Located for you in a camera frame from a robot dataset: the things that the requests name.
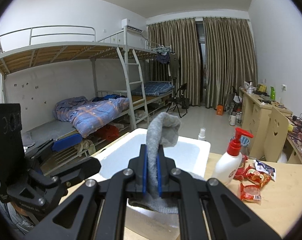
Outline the left brown curtain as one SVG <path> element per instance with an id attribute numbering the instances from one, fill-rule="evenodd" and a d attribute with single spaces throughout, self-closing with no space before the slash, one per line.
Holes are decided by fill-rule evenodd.
<path id="1" fill-rule="evenodd" d="M 176 88 L 186 83 L 190 105 L 200 105 L 200 51 L 194 18 L 154 23 L 148 26 L 151 44 L 171 47 L 169 59 L 159 59 L 150 70 L 154 81 L 173 81 Z"/>

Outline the white blue snack wrapper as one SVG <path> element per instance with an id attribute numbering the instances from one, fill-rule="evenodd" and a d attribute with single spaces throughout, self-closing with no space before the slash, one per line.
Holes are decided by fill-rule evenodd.
<path id="1" fill-rule="evenodd" d="M 276 169 L 269 166 L 260 160 L 254 160 L 255 169 L 259 172 L 265 173 L 271 176 L 271 180 L 276 181 Z"/>

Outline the white metal bunk bed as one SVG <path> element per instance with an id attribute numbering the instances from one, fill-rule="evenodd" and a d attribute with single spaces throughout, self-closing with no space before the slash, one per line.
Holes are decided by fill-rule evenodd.
<path id="1" fill-rule="evenodd" d="M 131 46 L 127 29 L 100 41 L 92 27 L 80 27 L 80 34 L 89 39 L 76 40 L 72 25 L 65 32 L 49 25 L 0 34 L 0 103 L 20 105 L 26 152 L 47 140 L 78 133 L 70 122 L 54 117 L 56 103 L 80 96 L 92 101 L 129 99 L 128 109 L 118 118 L 43 160 L 46 173 L 89 157 L 99 144 L 148 122 L 153 105 L 164 105 L 173 91 L 170 82 L 145 79 L 142 68 L 155 53 Z"/>

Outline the white red pump lotion bottle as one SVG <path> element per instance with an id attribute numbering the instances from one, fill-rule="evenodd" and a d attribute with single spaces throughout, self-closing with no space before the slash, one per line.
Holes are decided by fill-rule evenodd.
<path id="1" fill-rule="evenodd" d="M 235 128 L 235 135 L 230 140 L 226 152 L 220 157 L 212 173 L 212 178 L 216 178 L 221 183 L 229 184 L 238 170 L 242 161 L 241 150 L 241 136 L 253 138 L 252 133 L 242 129 Z"/>

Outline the white floor mug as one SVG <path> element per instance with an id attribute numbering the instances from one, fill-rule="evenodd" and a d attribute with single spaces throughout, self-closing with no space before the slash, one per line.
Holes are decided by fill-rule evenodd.
<path id="1" fill-rule="evenodd" d="M 229 125 L 230 126 L 235 126 L 236 125 L 236 116 L 235 115 L 230 115 L 229 116 Z"/>

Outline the far wooden desk drawers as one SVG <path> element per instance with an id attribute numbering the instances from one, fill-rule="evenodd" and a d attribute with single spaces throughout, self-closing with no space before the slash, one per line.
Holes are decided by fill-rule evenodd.
<path id="1" fill-rule="evenodd" d="M 269 115 L 272 107 L 279 110 L 284 116 L 291 116 L 292 111 L 285 108 L 276 107 L 275 104 L 263 104 L 261 97 L 256 94 L 248 94 L 244 88 L 240 88 L 242 103 L 242 128 L 250 131 L 254 137 L 250 140 L 248 152 L 251 157 L 260 159 L 263 156 L 263 144 L 267 135 L 269 125 Z"/>

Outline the red snack packet pile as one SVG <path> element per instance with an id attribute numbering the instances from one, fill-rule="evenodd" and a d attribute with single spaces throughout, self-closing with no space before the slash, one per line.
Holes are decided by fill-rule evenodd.
<path id="1" fill-rule="evenodd" d="M 234 179 L 239 181 L 247 179 L 253 184 L 258 185 L 260 188 L 264 187 L 271 180 L 271 176 L 256 170 L 251 165 L 246 165 L 247 160 L 248 157 L 246 155 L 242 155 L 241 163 L 234 175 Z"/>

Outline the black folding chair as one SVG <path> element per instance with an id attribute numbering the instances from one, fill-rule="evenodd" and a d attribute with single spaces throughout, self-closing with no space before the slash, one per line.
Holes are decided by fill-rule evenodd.
<path id="1" fill-rule="evenodd" d="M 187 83 L 181 85 L 176 91 L 175 95 L 167 100 L 169 103 L 166 112 L 175 111 L 177 109 L 180 118 L 184 117 L 188 113 L 188 98 L 185 97 L 187 89 Z M 180 108 L 185 110 L 184 114 L 180 113 Z"/>

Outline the red snack packet front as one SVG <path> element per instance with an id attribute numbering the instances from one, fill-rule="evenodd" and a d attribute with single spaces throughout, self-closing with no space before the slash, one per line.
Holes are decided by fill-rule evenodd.
<path id="1" fill-rule="evenodd" d="M 261 192 L 259 185 L 243 185 L 240 183 L 239 198 L 246 202 L 261 203 Z"/>

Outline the blue plaid quilt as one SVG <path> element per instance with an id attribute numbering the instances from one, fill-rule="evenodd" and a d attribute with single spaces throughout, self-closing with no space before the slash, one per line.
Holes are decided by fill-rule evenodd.
<path id="1" fill-rule="evenodd" d="M 92 101 L 80 96 L 56 103 L 53 114 L 59 121 L 70 122 L 86 138 L 118 118 L 128 107 L 128 98 Z"/>

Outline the white foam box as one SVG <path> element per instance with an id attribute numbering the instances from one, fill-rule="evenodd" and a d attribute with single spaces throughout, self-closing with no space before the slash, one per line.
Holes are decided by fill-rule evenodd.
<path id="1" fill-rule="evenodd" d="M 101 163 L 98 175 L 108 180 L 127 168 L 130 159 L 139 156 L 141 145 L 146 146 L 147 154 L 146 193 L 141 198 L 129 198 L 125 226 L 147 239 L 176 239 L 180 234 L 178 203 L 161 198 L 158 191 L 159 147 L 163 147 L 164 155 L 173 159 L 177 168 L 193 178 L 203 178 L 211 144 L 178 136 L 173 127 L 163 127 L 155 134 L 138 128 L 95 155 Z"/>

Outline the right brown curtain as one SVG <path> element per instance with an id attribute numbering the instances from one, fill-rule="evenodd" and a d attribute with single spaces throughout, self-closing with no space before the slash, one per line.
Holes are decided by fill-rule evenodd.
<path id="1" fill-rule="evenodd" d="M 206 44 L 206 107 L 224 106 L 233 88 L 258 83 L 254 40 L 248 21 L 203 18 Z"/>

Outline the orange floor container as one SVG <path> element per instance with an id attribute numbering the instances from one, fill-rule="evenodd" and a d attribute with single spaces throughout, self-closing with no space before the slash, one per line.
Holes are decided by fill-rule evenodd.
<path id="1" fill-rule="evenodd" d="M 219 116 L 222 116 L 224 113 L 224 106 L 223 105 L 218 105 L 216 108 L 216 114 Z"/>

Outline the white air conditioner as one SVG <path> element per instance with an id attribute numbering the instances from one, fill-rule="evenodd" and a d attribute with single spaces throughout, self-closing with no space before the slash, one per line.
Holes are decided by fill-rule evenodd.
<path id="1" fill-rule="evenodd" d="M 122 29 L 127 29 L 128 31 L 132 31 L 134 33 L 142 34 L 143 30 L 140 28 L 137 28 L 130 24 L 130 19 L 125 18 L 121 21 L 121 27 Z"/>

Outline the small white spray bottle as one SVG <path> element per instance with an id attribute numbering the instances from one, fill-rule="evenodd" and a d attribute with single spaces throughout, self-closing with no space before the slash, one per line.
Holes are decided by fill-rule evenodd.
<path id="1" fill-rule="evenodd" d="M 205 141 L 205 132 L 206 132 L 205 128 L 200 129 L 200 132 L 198 134 L 198 140 Z"/>

